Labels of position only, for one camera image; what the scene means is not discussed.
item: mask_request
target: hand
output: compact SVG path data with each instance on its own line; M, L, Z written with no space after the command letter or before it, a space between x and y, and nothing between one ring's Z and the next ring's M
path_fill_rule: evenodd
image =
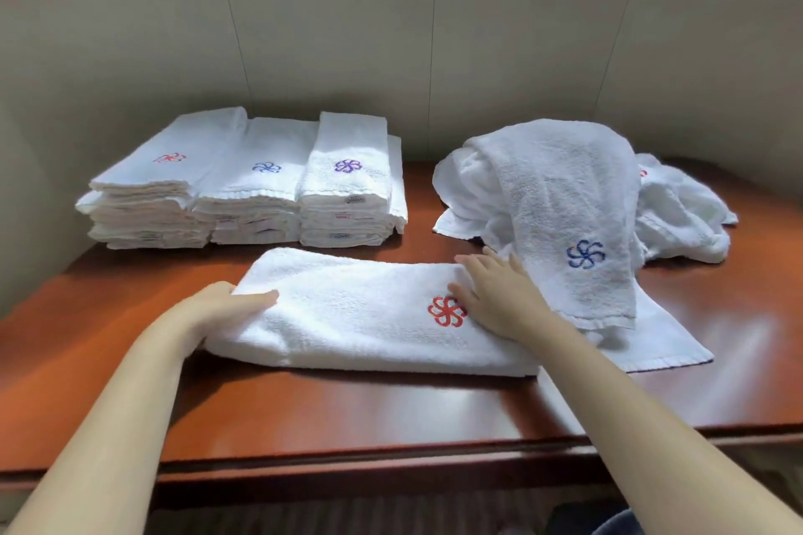
M533 330L562 321L547 305L515 254L501 258L489 247L483 255L455 257L474 281L474 291L449 284L449 292L469 316L499 336L529 344Z
M232 296L233 289L228 281L210 284L169 308L151 328L165 327L181 335L182 358L186 358L206 337L245 326L279 299L278 290Z

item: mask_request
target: person's right arm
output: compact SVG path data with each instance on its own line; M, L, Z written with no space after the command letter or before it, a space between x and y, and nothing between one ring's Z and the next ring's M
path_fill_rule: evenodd
M537 356L647 535L803 533L803 519L557 316L515 256L484 251L456 258L474 291L449 290L470 317Z

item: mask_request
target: forearm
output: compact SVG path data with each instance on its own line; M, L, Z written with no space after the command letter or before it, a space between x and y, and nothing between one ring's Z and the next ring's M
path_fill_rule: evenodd
M533 350L648 535L803 532L784 504L556 318Z
M9 535L142 533L185 350L165 326L136 340Z

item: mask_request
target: person's left hand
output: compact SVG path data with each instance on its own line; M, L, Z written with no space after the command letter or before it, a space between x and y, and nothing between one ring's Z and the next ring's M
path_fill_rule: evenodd
M180 334L182 358L186 358L203 340L218 332L241 328L276 304L279 291L265 294L236 294L234 284L218 281L176 303L151 327L166 327L168 334Z

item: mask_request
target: brown tabletop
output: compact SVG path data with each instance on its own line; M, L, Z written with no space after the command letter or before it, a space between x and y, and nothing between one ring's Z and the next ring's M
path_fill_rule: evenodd
M381 247L330 250L388 262L477 251L435 235L431 163L405 166L409 225ZM803 213L711 166L686 167L739 215L723 265L642 270L648 294L716 360L634 375L708 436L803 432ZM0 322L0 479L45 470L136 335L179 299L236 283L257 246L114 252L95 246ZM415 459L565 448L583 433L548 379L280 370L198 354L182 376L163 470Z

